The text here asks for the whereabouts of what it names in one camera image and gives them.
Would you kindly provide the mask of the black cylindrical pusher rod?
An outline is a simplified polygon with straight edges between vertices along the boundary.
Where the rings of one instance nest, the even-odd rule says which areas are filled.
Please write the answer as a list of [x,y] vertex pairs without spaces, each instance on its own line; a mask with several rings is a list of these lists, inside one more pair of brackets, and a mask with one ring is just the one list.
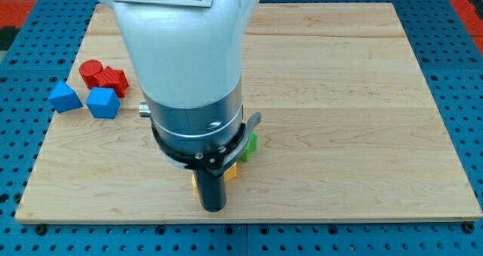
[[224,174],[212,175],[206,171],[194,171],[200,203],[205,211],[218,212],[226,204]]

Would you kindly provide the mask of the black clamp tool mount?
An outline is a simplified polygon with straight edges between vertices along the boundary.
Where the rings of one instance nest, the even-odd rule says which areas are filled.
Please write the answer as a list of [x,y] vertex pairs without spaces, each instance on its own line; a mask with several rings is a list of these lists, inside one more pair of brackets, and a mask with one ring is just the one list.
[[248,148],[251,134],[261,122],[262,114],[254,113],[246,123],[241,123],[235,136],[227,144],[216,147],[212,153],[182,153],[168,146],[152,125],[152,133],[159,149],[173,165],[186,170],[205,171],[219,177],[229,169]]

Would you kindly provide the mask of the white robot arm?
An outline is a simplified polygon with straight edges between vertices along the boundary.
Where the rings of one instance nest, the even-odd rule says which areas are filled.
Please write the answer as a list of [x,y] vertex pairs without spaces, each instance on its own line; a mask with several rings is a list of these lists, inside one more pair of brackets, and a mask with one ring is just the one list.
[[261,120],[242,105],[242,39],[259,1],[98,0],[115,14],[160,149],[194,172],[211,212]]

